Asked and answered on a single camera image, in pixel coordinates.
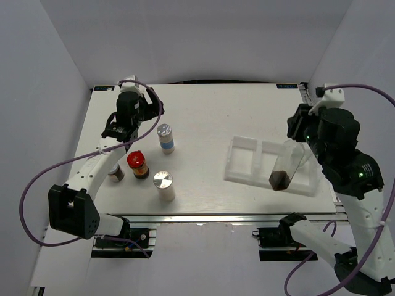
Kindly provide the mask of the blue label silver cap shaker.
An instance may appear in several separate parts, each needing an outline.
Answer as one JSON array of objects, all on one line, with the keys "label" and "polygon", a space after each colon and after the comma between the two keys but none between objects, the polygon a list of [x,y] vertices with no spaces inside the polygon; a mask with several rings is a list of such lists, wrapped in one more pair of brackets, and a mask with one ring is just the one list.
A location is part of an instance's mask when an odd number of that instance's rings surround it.
[{"label": "blue label silver cap shaker", "polygon": [[175,150],[171,126],[166,123],[159,125],[157,127],[157,135],[163,153],[171,154]]}]

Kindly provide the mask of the glass bottle with dark sauce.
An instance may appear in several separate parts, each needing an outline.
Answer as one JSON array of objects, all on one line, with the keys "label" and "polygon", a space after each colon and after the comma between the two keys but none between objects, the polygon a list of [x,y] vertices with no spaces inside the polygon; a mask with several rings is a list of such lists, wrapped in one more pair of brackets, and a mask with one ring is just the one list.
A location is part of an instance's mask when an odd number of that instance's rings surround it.
[{"label": "glass bottle with dark sauce", "polygon": [[294,156],[296,146],[296,141],[287,140],[278,151],[276,162],[269,177],[269,183],[274,191],[286,190],[299,168]]}]

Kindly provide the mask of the clear glass bottle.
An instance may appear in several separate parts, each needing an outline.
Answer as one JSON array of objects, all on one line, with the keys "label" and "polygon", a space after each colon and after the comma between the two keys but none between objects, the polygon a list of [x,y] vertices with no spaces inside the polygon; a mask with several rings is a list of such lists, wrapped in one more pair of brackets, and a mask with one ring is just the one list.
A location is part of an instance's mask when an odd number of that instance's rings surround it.
[{"label": "clear glass bottle", "polygon": [[296,163],[298,164],[298,167],[302,167],[313,156],[313,153],[306,143],[297,142],[294,156],[296,158]]}]

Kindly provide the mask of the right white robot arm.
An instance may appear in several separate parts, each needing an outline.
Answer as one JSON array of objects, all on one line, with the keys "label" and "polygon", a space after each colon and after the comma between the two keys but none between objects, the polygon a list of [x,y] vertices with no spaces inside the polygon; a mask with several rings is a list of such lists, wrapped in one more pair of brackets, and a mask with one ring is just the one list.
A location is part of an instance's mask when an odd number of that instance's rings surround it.
[{"label": "right white robot arm", "polygon": [[394,285],[394,242],[386,225],[384,182],[375,159],[357,149],[360,124],[341,108],[300,104],[288,118],[287,136],[306,143],[341,201],[355,246],[316,228],[304,215],[292,213],[279,222],[279,240],[300,243],[335,271],[339,286],[359,295],[387,295]]}]

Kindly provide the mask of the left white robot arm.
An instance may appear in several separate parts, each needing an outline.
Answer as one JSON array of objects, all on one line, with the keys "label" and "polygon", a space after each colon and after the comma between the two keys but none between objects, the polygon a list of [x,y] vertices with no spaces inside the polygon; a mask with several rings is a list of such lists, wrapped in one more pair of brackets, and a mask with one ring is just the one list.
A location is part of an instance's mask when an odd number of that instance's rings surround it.
[{"label": "left white robot arm", "polygon": [[96,147],[96,155],[88,157],[83,166],[64,185],[53,185],[48,192],[49,224],[82,239],[109,236],[118,246],[130,240],[126,219],[99,213],[95,196],[108,173],[138,138],[142,122],[159,118],[163,103],[151,87],[146,89],[147,102],[138,90],[122,91],[116,101],[117,110],[107,119]]}]

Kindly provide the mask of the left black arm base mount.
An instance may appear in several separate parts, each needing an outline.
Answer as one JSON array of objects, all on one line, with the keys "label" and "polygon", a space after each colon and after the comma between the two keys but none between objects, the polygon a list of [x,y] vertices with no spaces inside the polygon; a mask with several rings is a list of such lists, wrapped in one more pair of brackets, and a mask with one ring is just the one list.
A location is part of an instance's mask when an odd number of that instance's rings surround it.
[{"label": "left black arm base mount", "polygon": [[138,226],[122,217],[124,224],[118,236],[94,238],[91,258],[149,259],[156,244],[156,228]]}]

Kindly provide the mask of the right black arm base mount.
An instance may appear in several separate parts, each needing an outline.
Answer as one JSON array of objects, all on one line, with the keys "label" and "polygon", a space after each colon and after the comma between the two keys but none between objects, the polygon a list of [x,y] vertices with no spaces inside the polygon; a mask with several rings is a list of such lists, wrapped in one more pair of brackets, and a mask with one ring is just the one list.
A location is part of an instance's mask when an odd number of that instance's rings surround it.
[{"label": "right black arm base mount", "polygon": [[261,262],[303,261],[311,253],[300,243],[286,242],[277,227],[257,228],[251,234],[258,241]]}]

